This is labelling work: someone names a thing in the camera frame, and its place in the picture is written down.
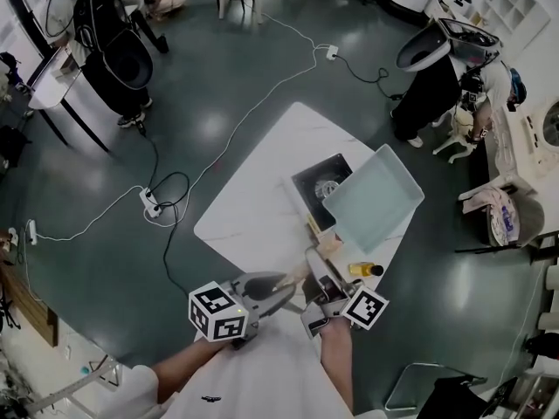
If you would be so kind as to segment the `person's left forearm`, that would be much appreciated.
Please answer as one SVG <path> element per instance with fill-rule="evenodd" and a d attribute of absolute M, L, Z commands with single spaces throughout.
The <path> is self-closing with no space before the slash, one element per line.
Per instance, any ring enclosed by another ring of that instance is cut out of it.
<path fill-rule="evenodd" d="M 151 369 L 158 381 L 157 401 L 165 403 L 185 386 L 198 369 L 230 344 L 229 341 L 209 342 L 202 338 L 168 359 L 153 365 Z"/>

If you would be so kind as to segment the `white ornate stool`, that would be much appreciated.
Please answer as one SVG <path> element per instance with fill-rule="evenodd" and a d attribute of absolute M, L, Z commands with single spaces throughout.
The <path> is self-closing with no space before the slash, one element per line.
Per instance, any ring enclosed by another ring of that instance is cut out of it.
<path fill-rule="evenodd" d="M 466 158 L 477 147 L 476 144 L 467 140 L 468 135 L 473 129 L 473 116 L 461 107 L 445 112 L 437 120 L 433 121 L 431 126 L 433 128 L 440 126 L 448 126 L 450 128 L 446 141 L 432 151 L 433 155 L 437 155 L 454 144 L 459 144 L 462 147 L 460 152 L 448 159 L 449 164 L 453 164 L 458 159 Z"/>

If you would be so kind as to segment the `portable induction cooktop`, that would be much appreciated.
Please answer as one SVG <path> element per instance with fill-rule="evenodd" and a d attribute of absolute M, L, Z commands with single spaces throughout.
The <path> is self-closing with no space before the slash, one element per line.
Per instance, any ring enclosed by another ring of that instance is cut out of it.
<path fill-rule="evenodd" d="M 324 207 L 324 200 L 352 173 L 344 156 L 336 154 L 294 175 L 283 177 L 289 201 L 317 237 L 322 237 L 335 225 L 333 216 Z"/>

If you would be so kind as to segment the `rectangular pale green frying pan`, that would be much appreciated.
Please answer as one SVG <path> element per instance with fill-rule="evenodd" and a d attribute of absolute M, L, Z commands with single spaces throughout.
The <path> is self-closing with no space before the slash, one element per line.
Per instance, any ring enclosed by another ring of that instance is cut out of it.
<path fill-rule="evenodd" d="M 335 225 L 317 237 L 296 213 L 282 179 L 336 154 L 342 154 L 353 173 L 323 202 Z M 372 150 L 361 143 L 335 145 L 320 151 L 310 149 L 305 157 L 285 161 L 278 182 L 294 213 L 286 237 L 275 240 L 280 253 L 275 269 L 291 272 L 301 268 L 304 251 L 312 243 L 324 247 L 337 271 L 347 280 L 362 279 L 371 288 L 380 277 L 356 277 L 349 273 L 353 263 L 379 264 L 386 272 L 404 237 L 424 193 L 396 153 L 388 145 Z"/>

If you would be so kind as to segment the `person's white shirt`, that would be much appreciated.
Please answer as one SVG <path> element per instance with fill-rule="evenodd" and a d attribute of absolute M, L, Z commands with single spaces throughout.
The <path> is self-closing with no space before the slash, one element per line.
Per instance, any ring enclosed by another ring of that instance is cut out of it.
<path fill-rule="evenodd" d="M 245 347 L 223 348 L 165 403 L 151 367 L 133 367 L 98 418 L 354 419 L 321 365 L 321 347 L 280 318 Z"/>

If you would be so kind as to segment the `white cubby shelf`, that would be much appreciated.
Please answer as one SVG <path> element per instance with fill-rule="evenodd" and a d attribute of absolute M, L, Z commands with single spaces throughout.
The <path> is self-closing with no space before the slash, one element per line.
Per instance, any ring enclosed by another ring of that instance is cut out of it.
<path fill-rule="evenodd" d="M 536 0 L 481 0 L 478 26 L 501 41 L 501 55 L 517 59 L 547 27 L 551 17 Z"/>

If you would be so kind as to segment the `wooden cabinet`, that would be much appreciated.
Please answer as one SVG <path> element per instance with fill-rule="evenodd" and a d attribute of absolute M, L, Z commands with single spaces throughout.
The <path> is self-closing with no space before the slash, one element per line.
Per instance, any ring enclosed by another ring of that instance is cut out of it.
<path fill-rule="evenodd" d="M 9 307 L 14 306 L 50 347 L 59 344 L 59 317 L 43 301 L 30 294 L 17 272 L 15 262 L 0 248 L 0 294 L 6 294 Z"/>

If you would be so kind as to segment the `oval white-framed mirror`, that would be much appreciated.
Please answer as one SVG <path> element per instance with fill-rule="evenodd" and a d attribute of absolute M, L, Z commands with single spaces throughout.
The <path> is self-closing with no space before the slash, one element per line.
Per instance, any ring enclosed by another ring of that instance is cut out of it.
<path fill-rule="evenodd" d="M 559 154 L 559 98 L 550 102 L 544 110 L 541 127 L 545 146 Z"/>

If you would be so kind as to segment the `black garment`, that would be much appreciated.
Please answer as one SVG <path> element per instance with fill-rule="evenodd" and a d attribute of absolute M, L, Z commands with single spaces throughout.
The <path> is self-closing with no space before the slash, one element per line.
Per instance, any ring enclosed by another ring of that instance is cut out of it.
<path fill-rule="evenodd" d="M 470 376 L 440 378 L 416 419 L 480 419 L 488 402 L 471 389 Z"/>

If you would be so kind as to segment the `grey chair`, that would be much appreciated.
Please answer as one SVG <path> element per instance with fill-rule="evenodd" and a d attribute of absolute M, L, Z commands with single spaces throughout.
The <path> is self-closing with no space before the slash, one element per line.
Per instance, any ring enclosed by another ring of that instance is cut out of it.
<path fill-rule="evenodd" d="M 545 224 L 545 213 L 542 205 L 532 195 L 532 189 L 525 189 L 517 182 L 506 183 L 503 188 L 499 188 L 496 184 L 489 183 L 483 189 L 488 188 L 502 189 L 513 199 L 521 222 L 519 239 L 509 245 L 499 246 L 497 243 L 494 242 L 493 239 L 489 238 L 488 217 L 483 210 L 480 210 L 485 213 L 486 218 L 486 241 L 483 243 L 482 246 L 478 248 L 457 249 L 455 251 L 457 254 L 487 254 L 497 253 L 501 251 L 518 250 L 534 242 L 542 233 Z M 476 191 L 471 196 L 466 196 L 466 198 L 462 202 L 479 193 L 483 189 Z"/>

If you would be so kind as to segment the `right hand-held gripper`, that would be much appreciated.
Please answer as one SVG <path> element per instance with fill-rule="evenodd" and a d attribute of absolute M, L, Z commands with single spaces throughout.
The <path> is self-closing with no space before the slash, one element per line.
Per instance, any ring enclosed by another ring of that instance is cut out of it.
<path fill-rule="evenodd" d="M 369 330 L 389 301 L 369 289 L 361 279 L 347 282 L 315 248 L 305 251 L 309 273 L 303 281 L 307 305 L 301 322 L 312 339 L 332 319 L 343 317 L 357 329 Z"/>

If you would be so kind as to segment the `pink cloth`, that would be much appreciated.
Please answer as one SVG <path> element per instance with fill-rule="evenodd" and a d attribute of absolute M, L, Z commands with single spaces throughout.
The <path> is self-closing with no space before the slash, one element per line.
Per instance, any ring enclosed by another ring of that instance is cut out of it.
<path fill-rule="evenodd" d="M 483 210 L 488 217 L 489 238 L 499 246 L 519 239 L 521 222 L 511 196 L 497 188 L 483 189 L 462 202 L 462 213 Z"/>

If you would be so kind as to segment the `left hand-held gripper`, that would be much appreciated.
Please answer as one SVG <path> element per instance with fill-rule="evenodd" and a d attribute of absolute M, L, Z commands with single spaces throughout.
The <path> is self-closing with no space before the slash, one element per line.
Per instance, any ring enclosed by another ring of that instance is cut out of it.
<path fill-rule="evenodd" d="M 296 285 L 280 282 L 283 273 L 260 271 L 210 283 L 189 293 L 189 320 L 209 342 L 229 341 L 235 348 L 253 340 L 259 322 L 291 301 Z"/>

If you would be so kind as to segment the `yellow oil bottle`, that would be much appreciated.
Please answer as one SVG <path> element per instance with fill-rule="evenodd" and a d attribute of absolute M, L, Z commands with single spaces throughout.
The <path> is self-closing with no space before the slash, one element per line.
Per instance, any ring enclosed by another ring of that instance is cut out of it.
<path fill-rule="evenodd" d="M 371 262 L 353 263 L 348 266 L 349 273 L 356 277 L 380 277 L 384 274 L 384 268 Z"/>

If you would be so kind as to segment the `white table with black legs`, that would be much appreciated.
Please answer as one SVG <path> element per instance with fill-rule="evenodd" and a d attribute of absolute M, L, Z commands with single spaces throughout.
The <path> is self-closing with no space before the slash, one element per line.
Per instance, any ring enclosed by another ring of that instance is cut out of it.
<path fill-rule="evenodd" d="M 65 136 L 61 133 L 47 110 L 51 110 L 57 106 L 61 106 L 72 118 L 72 120 L 93 140 L 102 150 L 109 153 L 110 150 L 97 136 L 97 134 L 83 121 L 76 110 L 66 100 L 66 96 L 77 82 L 81 75 L 79 69 L 59 75 L 61 66 L 68 60 L 72 59 L 72 55 L 65 48 L 57 49 L 53 56 L 45 63 L 45 66 L 38 73 L 37 78 L 31 85 L 31 100 L 29 108 L 37 111 L 47 126 L 52 130 L 56 137 L 67 147 L 70 144 Z"/>

